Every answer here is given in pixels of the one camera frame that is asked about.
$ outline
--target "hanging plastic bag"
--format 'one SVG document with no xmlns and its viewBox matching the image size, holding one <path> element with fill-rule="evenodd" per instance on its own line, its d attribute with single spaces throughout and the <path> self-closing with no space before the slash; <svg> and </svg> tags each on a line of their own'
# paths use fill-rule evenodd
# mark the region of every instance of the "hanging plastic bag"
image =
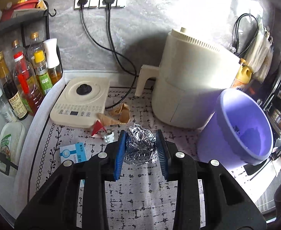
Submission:
<svg viewBox="0 0 281 230">
<path fill-rule="evenodd" d="M 254 77 L 262 84 L 267 77 L 273 60 L 273 47 L 270 47 L 261 68 L 254 74 Z"/>
<path fill-rule="evenodd" d="M 265 29 L 261 18 L 258 19 L 258 26 L 257 36 L 244 57 L 246 65 L 252 73 L 259 71 L 271 46 L 265 37 Z"/>
</svg>

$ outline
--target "metal hook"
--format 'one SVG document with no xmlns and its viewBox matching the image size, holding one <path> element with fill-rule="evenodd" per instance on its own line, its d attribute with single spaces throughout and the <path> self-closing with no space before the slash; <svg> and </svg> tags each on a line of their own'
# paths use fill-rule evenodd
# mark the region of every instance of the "metal hook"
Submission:
<svg viewBox="0 0 281 230">
<path fill-rule="evenodd" d="M 51 17 L 54 17 L 54 16 L 57 14 L 56 9 L 54 8 L 53 10 L 54 10 L 54 12 L 55 12 L 54 15 L 52 15 L 52 14 L 50 14 L 50 12 L 48 12 Z"/>
</svg>

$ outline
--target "purple bucket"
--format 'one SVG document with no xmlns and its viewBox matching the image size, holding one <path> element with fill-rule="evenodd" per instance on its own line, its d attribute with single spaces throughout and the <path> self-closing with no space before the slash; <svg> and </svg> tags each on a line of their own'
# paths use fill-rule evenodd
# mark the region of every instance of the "purple bucket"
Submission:
<svg viewBox="0 0 281 230">
<path fill-rule="evenodd" d="M 218 160 L 227 170 L 266 160 L 273 148 L 273 134 L 263 110 L 247 94 L 224 90 L 215 113 L 201 132 L 197 152 L 200 161 Z"/>
</svg>

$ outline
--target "red triangular object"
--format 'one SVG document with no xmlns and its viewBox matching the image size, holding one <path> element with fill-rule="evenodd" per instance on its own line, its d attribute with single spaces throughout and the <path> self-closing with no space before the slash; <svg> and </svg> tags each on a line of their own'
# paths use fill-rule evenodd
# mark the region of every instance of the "red triangular object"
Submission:
<svg viewBox="0 0 281 230">
<path fill-rule="evenodd" d="M 97 132 L 100 131 L 101 129 L 103 129 L 106 132 L 106 129 L 104 128 L 104 126 L 100 123 L 99 120 L 97 120 L 94 125 L 94 129 L 93 129 L 93 132 L 91 133 L 91 136 L 97 134 Z"/>
</svg>

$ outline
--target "red bowl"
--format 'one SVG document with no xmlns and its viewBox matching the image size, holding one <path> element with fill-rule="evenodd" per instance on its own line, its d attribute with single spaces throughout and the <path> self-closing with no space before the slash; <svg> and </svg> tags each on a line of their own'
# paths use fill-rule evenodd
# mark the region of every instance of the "red bowl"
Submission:
<svg viewBox="0 0 281 230">
<path fill-rule="evenodd" d="M 2 17 L 0 19 L 0 22 L 10 20 L 14 10 L 35 8 L 36 4 L 37 0 L 29 0 L 23 3 L 17 3 L 13 5 L 10 9 L 2 11 Z"/>
</svg>

